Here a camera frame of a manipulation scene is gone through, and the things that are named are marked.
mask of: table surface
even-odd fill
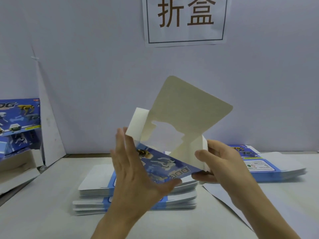
[[[260,184],[319,221],[319,154],[289,153],[308,170],[284,183]],[[102,214],[74,216],[71,202],[96,164],[110,158],[62,158],[0,207],[0,238],[90,238]],[[131,230],[133,238],[257,238],[238,217],[201,185],[193,210],[149,211]]]

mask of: warning label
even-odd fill
[[[244,162],[250,172],[275,171],[275,169],[267,164],[264,160],[244,160]]]

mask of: left hand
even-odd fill
[[[173,179],[163,184],[153,182],[143,167],[133,138],[125,135],[126,130],[127,128],[118,128],[116,148],[111,150],[116,186],[107,214],[112,219],[134,224],[180,184],[181,179]]]

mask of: cardboard box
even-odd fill
[[[230,104],[170,76],[151,110],[136,108],[126,134],[135,140],[149,176],[162,183],[206,170],[205,164],[194,155],[196,150],[208,149],[202,134],[232,109]],[[156,132],[158,125],[164,128]],[[182,137],[169,135],[172,131]]]
[[[37,142],[39,142],[39,139],[34,130],[0,137],[0,160],[8,154]]]
[[[41,127],[40,100],[0,100],[0,136],[8,136]]]
[[[0,195],[39,176],[42,165],[40,150],[29,148],[0,161]]]

